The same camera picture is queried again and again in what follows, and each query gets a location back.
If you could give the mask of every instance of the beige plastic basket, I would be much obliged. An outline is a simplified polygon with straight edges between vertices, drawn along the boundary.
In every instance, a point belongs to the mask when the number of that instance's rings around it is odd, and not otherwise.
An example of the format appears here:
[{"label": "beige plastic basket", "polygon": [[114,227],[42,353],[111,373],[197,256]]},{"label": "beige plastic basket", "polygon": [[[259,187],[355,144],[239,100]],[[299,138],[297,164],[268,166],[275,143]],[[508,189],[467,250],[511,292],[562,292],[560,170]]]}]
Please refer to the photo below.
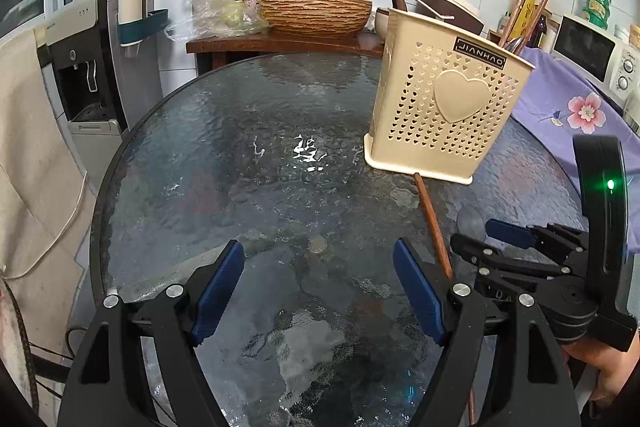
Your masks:
[{"label": "beige plastic basket", "polygon": [[477,35],[391,9],[367,163],[468,185],[533,69]]}]

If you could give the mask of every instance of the microwave oven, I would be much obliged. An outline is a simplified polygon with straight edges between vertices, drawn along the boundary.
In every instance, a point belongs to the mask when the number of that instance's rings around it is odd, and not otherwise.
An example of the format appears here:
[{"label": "microwave oven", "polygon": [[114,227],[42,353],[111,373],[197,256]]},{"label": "microwave oven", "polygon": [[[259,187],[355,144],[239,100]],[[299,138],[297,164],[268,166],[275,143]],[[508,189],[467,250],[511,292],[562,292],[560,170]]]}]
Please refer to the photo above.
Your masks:
[{"label": "microwave oven", "polygon": [[619,110],[640,83],[640,52],[574,15],[562,17],[551,54],[577,69]]}]

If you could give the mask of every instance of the round glass table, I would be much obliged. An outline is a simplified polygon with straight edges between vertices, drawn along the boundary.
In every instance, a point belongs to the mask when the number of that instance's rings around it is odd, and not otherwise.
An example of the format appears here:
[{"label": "round glass table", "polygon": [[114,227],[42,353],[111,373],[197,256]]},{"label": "round glass table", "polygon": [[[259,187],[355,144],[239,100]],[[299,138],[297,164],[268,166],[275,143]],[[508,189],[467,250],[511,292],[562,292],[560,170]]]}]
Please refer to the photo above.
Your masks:
[{"label": "round glass table", "polygon": [[[433,374],[440,348],[392,265],[401,236],[434,259],[417,191],[364,161],[380,65],[290,54],[212,71],[137,126],[105,177],[90,267],[102,291],[150,298],[229,239],[244,246],[235,293],[196,350],[232,426],[404,425]],[[471,185],[426,185],[446,241],[464,206],[484,220],[586,226],[569,179],[513,119]],[[472,282],[475,268],[452,264]],[[168,407],[152,343],[145,356]]]}]

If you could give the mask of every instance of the white cord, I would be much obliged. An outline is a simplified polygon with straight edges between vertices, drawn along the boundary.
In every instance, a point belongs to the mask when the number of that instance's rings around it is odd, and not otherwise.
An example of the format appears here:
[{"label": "white cord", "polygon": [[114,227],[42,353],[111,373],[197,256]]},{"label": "white cord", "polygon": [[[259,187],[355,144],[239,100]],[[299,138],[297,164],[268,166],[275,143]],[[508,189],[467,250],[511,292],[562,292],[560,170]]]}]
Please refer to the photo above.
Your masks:
[{"label": "white cord", "polygon": [[76,217],[76,212],[78,212],[78,208],[80,208],[80,202],[82,201],[82,195],[84,194],[84,187],[86,185],[86,176],[87,176],[87,172],[84,173],[84,178],[82,178],[82,187],[80,187],[80,195],[78,196],[78,202],[76,203],[76,207],[74,208],[74,211],[71,213],[71,216],[69,217],[68,221],[65,223],[65,226],[62,227],[62,230],[60,230],[60,233],[58,234],[58,237],[56,237],[52,241],[52,243],[49,245],[47,250],[42,252],[40,254],[40,256],[34,261],[34,263],[30,267],[28,267],[27,270],[25,270],[23,273],[21,273],[20,275],[14,275],[12,277],[7,277],[6,275],[4,275],[4,271],[6,270],[6,265],[2,266],[2,272],[0,272],[0,277],[2,279],[8,280],[8,281],[12,281],[12,280],[16,280],[16,279],[21,279],[22,277],[26,276],[27,274],[29,274],[31,272],[31,270],[33,270],[40,263],[40,261],[42,261],[44,259],[46,254],[49,253],[49,251],[54,247],[54,245],[58,242],[60,237],[62,237],[62,234],[66,232],[66,229],[68,228],[68,226],[71,223],[71,221],[73,221],[74,217]]}]

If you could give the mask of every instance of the purple cloth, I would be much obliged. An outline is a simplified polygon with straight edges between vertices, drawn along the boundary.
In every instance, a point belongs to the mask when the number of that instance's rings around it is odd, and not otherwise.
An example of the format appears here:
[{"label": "purple cloth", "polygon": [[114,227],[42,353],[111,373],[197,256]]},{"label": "purple cloth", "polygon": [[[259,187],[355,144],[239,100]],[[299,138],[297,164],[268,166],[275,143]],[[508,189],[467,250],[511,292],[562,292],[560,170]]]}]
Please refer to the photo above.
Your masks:
[{"label": "purple cloth", "polygon": [[628,192],[628,249],[631,253],[640,253],[640,138],[589,81],[572,67],[539,49],[525,48],[522,58],[536,69],[531,73],[511,116],[540,140],[577,190],[580,190],[580,183],[573,135],[593,132],[617,136],[620,140]]}]

